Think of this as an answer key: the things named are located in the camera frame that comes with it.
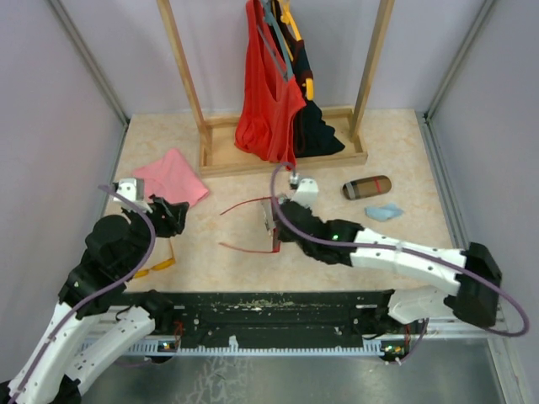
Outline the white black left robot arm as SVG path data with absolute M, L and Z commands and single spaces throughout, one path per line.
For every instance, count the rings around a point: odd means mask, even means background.
M 143 293 L 124 317 L 85 350 L 81 344 L 146 263 L 157 238 L 184 230 L 189 204 L 152 196 L 146 209 L 129 202 L 119 215 L 99 219 L 86 249 L 58 294 L 34 352 L 1 384 L 3 403 L 79 403 L 92 384 L 134 343 L 175 323 L 173 303 L 156 290 Z

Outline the red sunglasses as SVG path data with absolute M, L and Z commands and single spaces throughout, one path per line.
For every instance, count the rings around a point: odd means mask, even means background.
M 260 203 L 262 201 L 262 199 L 266 198 L 266 197 L 269 197 L 269 196 L 258 197 L 258 198 L 253 198 L 253 199 L 246 199 L 244 201 L 238 202 L 235 205 L 232 205 L 229 208 L 223 210 L 220 213 L 220 215 L 225 215 L 228 212 L 230 212 L 232 210 L 235 210 L 237 207 L 242 206 L 242 205 L 248 205 L 248 204 L 252 204 L 252 203 Z M 227 243 L 227 242 L 218 242 L 218 245 L 221 246 L 221 247 L 231 249 L 233 251 L 241 252 L 241 253 L 251 253 L 251 254 L 276 254 L 276 253 L 279 253 L 280 252 L 281 241 L 279 240 L 279 243 L 277 245 L 274 245 L 270 235 L 269 235 L 269 237 L 270 237 L 271 245 L 270 245 L 269 249 L 265 249 L 265 250 L 263 250 L 261 248 L 252 249 L 252 248 L 235 246 L 235 245 L 232 245 L 232 244 Z

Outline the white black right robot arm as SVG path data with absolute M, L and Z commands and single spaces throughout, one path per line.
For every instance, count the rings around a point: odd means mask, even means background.
M 278 238 L 327 265 L 391 271 L 423 282 L 415 290 L 394 290 L 376 312 L 382 331 L 393 333 L 419 319 L 453 315 L 479 328 L 496 323 L 502 274 L 486 246 L 426 247 L 383 236 L 359 223 L 323 221 L 288 198 L 274 213 Z

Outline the map print glasses case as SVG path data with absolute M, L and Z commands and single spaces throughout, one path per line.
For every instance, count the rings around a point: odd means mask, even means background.
M 266 228 L 266 231 L 271 236 L 273 244 L 277 245 L 279 243 L 278 229 L 275 224 L 271 198 L 270 197 L 263 198 L 260 204 L 262 206 L 262 211 L 263 211 L 263 216 L 264 216 L 264 226 Z

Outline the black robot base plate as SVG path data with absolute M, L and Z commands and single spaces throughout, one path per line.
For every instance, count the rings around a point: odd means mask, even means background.
M 388 315 L 390 291 L 170 292 L 173 314 L 159 336 L 181 348 L 360 348 L 384 335 L 415 336 L 423 321 L 403 325 Z

